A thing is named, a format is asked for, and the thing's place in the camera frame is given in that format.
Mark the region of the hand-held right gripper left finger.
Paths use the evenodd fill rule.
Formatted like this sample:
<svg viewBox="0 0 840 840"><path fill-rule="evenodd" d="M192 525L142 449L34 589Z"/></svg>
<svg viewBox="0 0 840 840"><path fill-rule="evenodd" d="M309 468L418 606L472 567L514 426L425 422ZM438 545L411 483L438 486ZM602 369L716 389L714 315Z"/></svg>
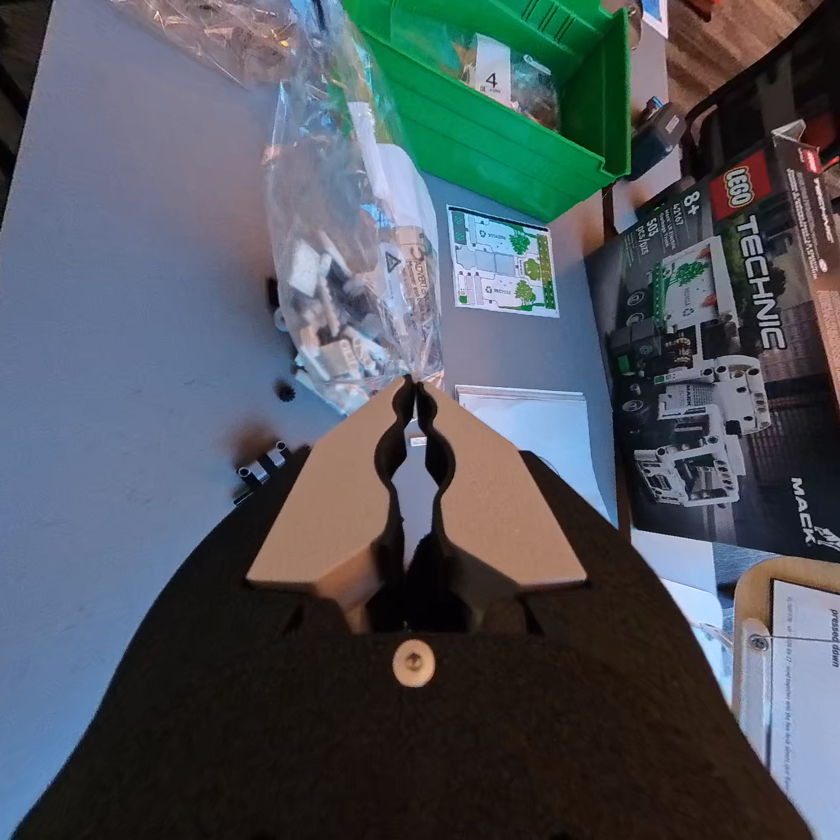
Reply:
<svg viewBox="0 0 840 840"><path fill-rule="evenodd" d="M404 583L405 535L393 477L406 459L414 383L399 377L309 451L248 569L249 584L332 601L354 633L369 603Z"/></svg>

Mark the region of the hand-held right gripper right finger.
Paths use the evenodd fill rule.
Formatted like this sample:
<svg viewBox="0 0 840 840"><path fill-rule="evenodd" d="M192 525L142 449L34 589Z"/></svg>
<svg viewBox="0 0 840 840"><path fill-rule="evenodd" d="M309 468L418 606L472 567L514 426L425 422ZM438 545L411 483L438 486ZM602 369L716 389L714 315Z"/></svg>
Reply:
<svg viewBox="0 0 840 840"><path fill-rule="evenodd" d="M415 627L470 631L495 604L584 585L522 452L444 392L417 385L415 394L436 486L415 551Z"/></svg>

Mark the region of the partly built lego truck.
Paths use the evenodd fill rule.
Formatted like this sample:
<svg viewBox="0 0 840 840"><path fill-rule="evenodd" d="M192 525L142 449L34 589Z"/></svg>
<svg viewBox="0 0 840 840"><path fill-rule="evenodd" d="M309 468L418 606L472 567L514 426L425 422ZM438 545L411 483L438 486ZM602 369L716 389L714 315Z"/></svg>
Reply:
<svg viewBox="0 0 840 840"><path fill-rule="evenodd" d="M278 439L251 461L237 467L239 484L233 495L234 508L247 507L252 500L260 505L271 502L281 508L311 452L309 444L294 447Z"/></svg>

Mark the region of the large clear plastic bag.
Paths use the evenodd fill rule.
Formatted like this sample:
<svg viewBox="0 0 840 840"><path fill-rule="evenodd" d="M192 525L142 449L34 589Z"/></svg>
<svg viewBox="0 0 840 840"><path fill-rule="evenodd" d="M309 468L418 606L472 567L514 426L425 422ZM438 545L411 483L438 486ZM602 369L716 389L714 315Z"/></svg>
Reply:
<svg viewBox="0 0 840 840"><path fill-rule="evenodd" d="M275 323L295 376L343 415L395 379L442 389L438 221L376 87L300 72L266 149Z"/></svg>

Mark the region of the lego set box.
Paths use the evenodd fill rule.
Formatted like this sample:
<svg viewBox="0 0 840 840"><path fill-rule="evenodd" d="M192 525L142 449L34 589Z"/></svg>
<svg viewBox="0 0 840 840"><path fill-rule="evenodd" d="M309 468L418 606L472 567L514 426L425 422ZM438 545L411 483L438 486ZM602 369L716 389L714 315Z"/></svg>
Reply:
<svg viewBox="0 0 840 840"><path fill-rule="evenodd" d="M838 230L802 121L585 261L633 524L838 562Z"/></svg>

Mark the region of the white instruction booklet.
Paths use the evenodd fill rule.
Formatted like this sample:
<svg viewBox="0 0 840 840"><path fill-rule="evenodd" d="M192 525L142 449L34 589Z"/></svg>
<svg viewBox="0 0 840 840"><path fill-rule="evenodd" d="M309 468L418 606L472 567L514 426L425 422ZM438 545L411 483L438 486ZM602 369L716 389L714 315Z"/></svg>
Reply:
<svg viewBox="0 0 840 840"><path fill-rule="evenodd" d="M538 456L605 519L617 524L595 476L582 393L461 384L455 386L455 399L518 449Z"/></svg>

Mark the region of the white paper sheet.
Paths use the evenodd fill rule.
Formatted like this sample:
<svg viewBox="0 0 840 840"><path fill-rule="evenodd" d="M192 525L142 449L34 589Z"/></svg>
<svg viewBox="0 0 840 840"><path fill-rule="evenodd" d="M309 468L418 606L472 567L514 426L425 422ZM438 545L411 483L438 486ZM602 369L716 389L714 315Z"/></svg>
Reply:
<svg viewBox="0 0 840 840"><path fill-rule="evenodd" d="M631 542L682 612L730 706L732 643L724 629L711 543L637 528L631 528Z"/></svg>

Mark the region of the green and white sticker sheet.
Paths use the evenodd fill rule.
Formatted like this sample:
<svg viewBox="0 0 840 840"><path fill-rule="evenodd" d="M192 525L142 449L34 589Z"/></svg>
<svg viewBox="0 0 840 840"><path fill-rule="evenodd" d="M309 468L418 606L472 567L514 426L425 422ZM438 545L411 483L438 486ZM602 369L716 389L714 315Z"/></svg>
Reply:
<svg viewBox="0 0 840 840"><path fill-rule="evenodd" d="M457 308L560 317L550 230L447 205Z"/></svg>

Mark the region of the wooden clipboard with paper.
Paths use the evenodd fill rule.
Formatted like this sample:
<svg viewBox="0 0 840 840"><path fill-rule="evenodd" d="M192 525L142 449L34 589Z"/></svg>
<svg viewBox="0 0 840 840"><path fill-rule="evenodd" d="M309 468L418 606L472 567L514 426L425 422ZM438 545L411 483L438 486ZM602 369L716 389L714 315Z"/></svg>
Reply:
<svg viewBox="0 0 840 840"><path fill-rule="evenodd" d="M734 596L734 716L814 823L838 818L838 589L838 564L775 557Z"/></svg>

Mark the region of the green plastic bin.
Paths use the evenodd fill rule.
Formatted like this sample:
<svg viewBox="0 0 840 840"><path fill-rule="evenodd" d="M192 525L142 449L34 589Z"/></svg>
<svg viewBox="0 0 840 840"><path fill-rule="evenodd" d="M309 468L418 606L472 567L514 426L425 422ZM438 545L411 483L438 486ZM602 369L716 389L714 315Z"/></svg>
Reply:
<svg viewBox="0 0 840 840"><path fill-rule="evenodd" d="M631 169L629 12L593 1L343 2L385 79L418 167L543 222ZM394 24L452 25L549 68L560 130L492 101L397 44Z"/></svg>

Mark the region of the dark grey small device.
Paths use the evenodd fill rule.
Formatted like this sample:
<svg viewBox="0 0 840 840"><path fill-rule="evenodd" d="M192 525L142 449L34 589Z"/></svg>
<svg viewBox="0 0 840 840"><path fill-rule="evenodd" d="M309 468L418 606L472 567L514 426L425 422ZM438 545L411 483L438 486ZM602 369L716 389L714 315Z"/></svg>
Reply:
<svg viewBox="0 0 840 840"><path fill-rule="evenodd" d="M633 131L626 180L637 181L665 159L679 145L685 130L685 117L673 103L657 97L648 99Z"/></svg>

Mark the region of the clear bag with white label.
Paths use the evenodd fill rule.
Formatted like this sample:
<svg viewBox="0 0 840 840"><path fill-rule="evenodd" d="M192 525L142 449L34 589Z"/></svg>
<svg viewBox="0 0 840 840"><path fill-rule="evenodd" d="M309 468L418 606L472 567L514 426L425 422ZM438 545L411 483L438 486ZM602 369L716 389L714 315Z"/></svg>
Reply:
<svg viewBox="0 0 840 840"><path fill-rule="evenodd" d="M392 44L548 130L560 131L560 98L550 68L488 35L392 10Z"/></svg>

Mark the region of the crumpled clear plastic bag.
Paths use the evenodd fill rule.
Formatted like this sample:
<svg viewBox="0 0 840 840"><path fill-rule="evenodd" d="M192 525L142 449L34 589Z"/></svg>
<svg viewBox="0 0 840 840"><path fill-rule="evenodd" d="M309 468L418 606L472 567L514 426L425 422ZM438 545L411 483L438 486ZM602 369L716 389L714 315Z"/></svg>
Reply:
<svg viewBox="0 0 840 840"><path fill-rule="evenodd" d="M294 78L340 32L342 2L111 1L158 39L244 88Z"/></svg>

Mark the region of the black chair frame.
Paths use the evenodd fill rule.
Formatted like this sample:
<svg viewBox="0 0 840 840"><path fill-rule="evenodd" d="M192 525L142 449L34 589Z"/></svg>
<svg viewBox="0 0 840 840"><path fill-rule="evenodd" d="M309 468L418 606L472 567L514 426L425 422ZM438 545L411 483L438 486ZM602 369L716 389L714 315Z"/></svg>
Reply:
<svg viewBox="0 0 840 840"><path fill-rule="evenodd" d="M837 39L778 45L689 111L680 173L698 181L798 121L827 170L838 164L838 97Z"/></svg>

